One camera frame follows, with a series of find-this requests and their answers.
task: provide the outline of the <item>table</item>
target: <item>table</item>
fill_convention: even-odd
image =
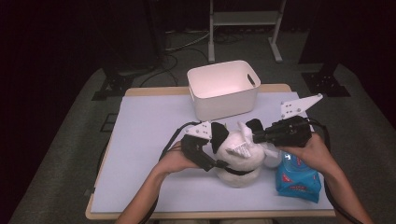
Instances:
[[[283,62],[276,45],[280,23],[282,22],[286,0],[281,0],[278,11],[242,11],[242,12],[215,12],[213,0],[210,0],[209,16],[209,44],[208,59],[210,63],[215,61],[215,45],[213,41],[214,27],[224,25],[274,25],[274,33],[268,38],[271,50],[277,63]]]
[[[262,84],[260,86],[259,90],[260,90],[260,92],[291,92],[290,87],[286,84]],[[169,87],[169,88],[129,89],[125,93],[125,96],[165,96],[165,95],[185,96],[185,95],[190,95],[190,91],[189,91],[188,87]],[[114,134],[115,133],[113,132],[109,147],[111,146],[113,139],[115,139]],[[100,182],[101,175],[104,174],[104,170],[105,170],[104,164],[106,164],[106,159],[109,154],[109,147],[107,148],[106,154],[104,156],[104,162],[101,165],[99,175],[95,182],[96,188],[98,188],[98,184]],[[213,178],[211,180],[215,180],[216,182],[219,182],[219,180],[216,178]],[[164,184],[166,186],[166,185],[169,185],[170,182],[166,183],[166,180],[165,180]],[[90,201],[89,201],[87,209],[86,209],[86,217],[87,218],[89,218],[89,219],[116,219],[119,216],[120,211],[118,211],[118,212],[115,212],[115,211],[93,212],[92,206],[93,206],[93,200],[95,198],[94,196],[95,196],[95,192],[91,195]],[[321,194],[320,197],[323,200],[325,198],[324,194]],[[167,198],[167,194],[165,194],[163,192],[160,193],[160,200],[159,200],[159,205],[157,205],[157,208],[159,206],[161,207],[162,199],[163,199],[163,201],[166,201],[169,198]],[[219,211],[219,212],[218,211],[216,211],[216,212],[213,212],[213,211],[154,212],[153,215],[151,216],[151,218],[153,218],[153,219],[168,219],[168,218],[192,219],[192,218],[333,217],[334,216],[334,211],[332,210],[332,207],[329,207],[329,205],[327,205],[327,204],[325,205],[325,207],[326,207],[325,209],[312,209],[312,208],[315,208],[315,206],[316,206],[315,204],[312,204],[312,203],[306,203],[306,204],[307,204],[307,207],[305,209],[286,210],[286,211],[285,210],[260,210],[260,211],[246,210],[246,211]]]

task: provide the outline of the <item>person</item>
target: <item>person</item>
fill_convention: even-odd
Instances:
[[[374,223],[347,180],[347,176],[317,133],[312,133],[312,137],[305,147],[278,148],[295,155],[309,167],[322,173],[332,196],[346,212],[361,223]],[[199,167],[184,157],[180,142],[176,142],[166,155],[152,168],[139,191],[120,214],[116,224],[139,223],[156,201],[165,178],[172,173],[188,168]],[[337,211],[335,211],[335,215],[339,223],[350,223],[348,219]]]

